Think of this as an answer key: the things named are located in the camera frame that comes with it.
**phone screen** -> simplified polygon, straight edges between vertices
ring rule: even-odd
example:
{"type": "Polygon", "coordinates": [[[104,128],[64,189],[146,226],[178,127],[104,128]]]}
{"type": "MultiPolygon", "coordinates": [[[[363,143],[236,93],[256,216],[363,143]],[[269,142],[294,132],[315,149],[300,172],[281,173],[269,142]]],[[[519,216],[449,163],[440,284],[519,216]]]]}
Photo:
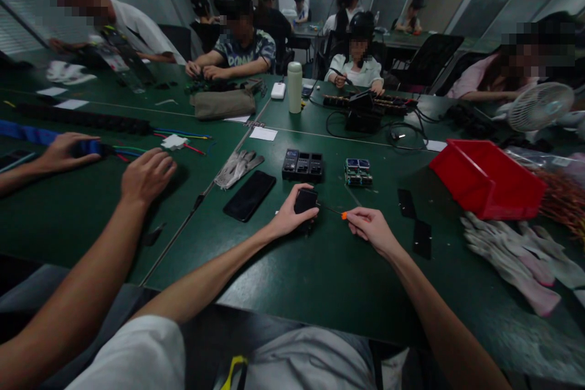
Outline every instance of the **phone screen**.
{"type": "Polygon", "coordinates": [[[275,177],[262,171],[254,172],[225,205],[224,213],[238,221],[247,222],[275,183],[275,177]]]}

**red container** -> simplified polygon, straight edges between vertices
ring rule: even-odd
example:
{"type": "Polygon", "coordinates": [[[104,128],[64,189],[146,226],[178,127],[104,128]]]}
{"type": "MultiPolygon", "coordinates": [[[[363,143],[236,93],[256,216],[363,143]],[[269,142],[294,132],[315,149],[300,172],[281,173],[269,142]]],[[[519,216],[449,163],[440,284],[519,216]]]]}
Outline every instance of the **red container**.
{"type": "Polygon", "coordinates": [[[447,140],[430,163],[453,199],[480,219],[538,215],[546,184],[488,140],[447,140]]]}

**white card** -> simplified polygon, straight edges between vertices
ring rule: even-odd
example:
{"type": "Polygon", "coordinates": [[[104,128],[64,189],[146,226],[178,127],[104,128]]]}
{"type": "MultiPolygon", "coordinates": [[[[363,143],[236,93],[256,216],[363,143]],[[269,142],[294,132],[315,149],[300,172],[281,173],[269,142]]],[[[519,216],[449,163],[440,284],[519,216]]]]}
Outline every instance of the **white card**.
{"type": "Polygon", "coordinates": [[[58,94],[66,92],[66,88],[51,87],[44,90],[39,90],[38,94],[44,94],[45,96],[57,96],[58,94]]]}
{"type": "Polygon", "coordinates": [[[435,140],[429,140],[428,141],[428,145],[427,145],[427,149],[429,151],[436,151],[436,152],[441,152],[446,147],[447,147],[447,143],[445,143],[445,142],[438,142],[438,141],[435,141],[435,140]]]}
{"type": "Polygon", "coordinates": [[[252,134],[250,134],[250,138],[273,141],[276,138],[276,134],[278,134],[278,131],[256,127],[254,128],[254,131],[252,131],[252,134]]]}
{"type": "Polygon", "coordinates": [[[248,122],[248,119],[250,118],[250,116],[240,116],[239,118],[227,118],[224,120],[229,120],[231,122],[242,122],[242,123],[246,123],[248,122]]]}
{"type": "Polygon", "coordinates": [[[55,108],[65,108],[66,110],[75,110],[76,108],[83,107],[85,104],[89,104],[89,101],[80,101],[78,99],[69,99],[65,102],[61,102],[59,105],[55,105],[55,108]]]}

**water bottle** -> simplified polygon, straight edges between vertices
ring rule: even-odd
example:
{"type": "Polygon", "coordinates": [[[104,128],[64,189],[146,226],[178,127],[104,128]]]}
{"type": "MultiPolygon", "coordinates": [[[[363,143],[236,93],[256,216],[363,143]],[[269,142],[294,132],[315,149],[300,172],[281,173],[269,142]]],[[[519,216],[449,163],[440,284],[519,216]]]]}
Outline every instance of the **water bottle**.
{"type": "Polygon", "coordinates": [[[133,93],[144,93],[146,89],[136,73],[128,67],[116,50],[110,46],[100,35],[90,35],[90,44],[97,49],[99,55],[111,67],[116,75],[132,90],[133,93]]]}

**hand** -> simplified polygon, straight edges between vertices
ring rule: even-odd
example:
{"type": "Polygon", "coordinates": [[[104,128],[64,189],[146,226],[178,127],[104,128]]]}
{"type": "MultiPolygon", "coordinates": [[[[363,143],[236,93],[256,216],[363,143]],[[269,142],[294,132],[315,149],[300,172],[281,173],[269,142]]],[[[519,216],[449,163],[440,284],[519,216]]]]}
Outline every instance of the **hand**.
{"type": "Polygon", "coordinates": [[[335,86],[337,88],[343,88],[344,85],[346,84],[346,78],[347,78],[347,74],[344,73],[343,76],[337,75],[335,77],[335,86]]]}
{"type": "Polygon", "coordinates": [[[187,66],[185,67],[185,72],[191,77],[196,77],[201,75],[201,67],[193,61],[188,61],[187,66]]]}
{"type": "Polygon", "coordinates": [[[299,191],[301,189],[313,189],[313,186],[309,184],[298,184],[294,185],[291,190],[291,193],[286,198],[284,204],[278,211],[278,214],[274,217],[274,219],[266,226],[271,233],[273,239],[277,239],[281,236],[288,235],[298,226],[300,226],[303,222],[308,221],[311,218],[314,218],[319,213],[318,207],[313,207],[303,213],[296,214],[294,212],[294,203],[297,200],[297,195],[299,195],[299,191]]]}
{"type": "Polygon", "coordinates": [[[88,154],[83,157],[73,158],[71,149],[78,142],[84,140],[99,140],[99,137],[88,136],[80,133],[64,133],[55,137],[44,154],[31,163],[39,172],[63,172],[79,166],[93,163],[102,158],[99,154],[88,154]]]}
{"type": "Polygon", "coordinates": [[[369,241],[382,256],[403,251],[380,210],[356,207],[347,212],[347,221],[352,233],[369,241]]]}
{"type": "Polygon", "coordinates": [[[372,88],[370,88],[370,90],[376,93],[377,96],[381,96],[386,91],[382,88],[383,84],[384,84],[383,81],[380,80],[374,81],[374,83],[372,84],[372,88]]]}
{"type": "Polygon", "coordinates": [[[203,75],[205,79],[229,79],[232,74],[229,69],[222,69],[217,66],[205,66],[203,67],[203,75]]]}
{"type": "Polygon", "coordinates": [[[145,152],[122,175],[122,200],[149,206],[166,188],[176,169],[177,163],[162,149],[145,152]]]}

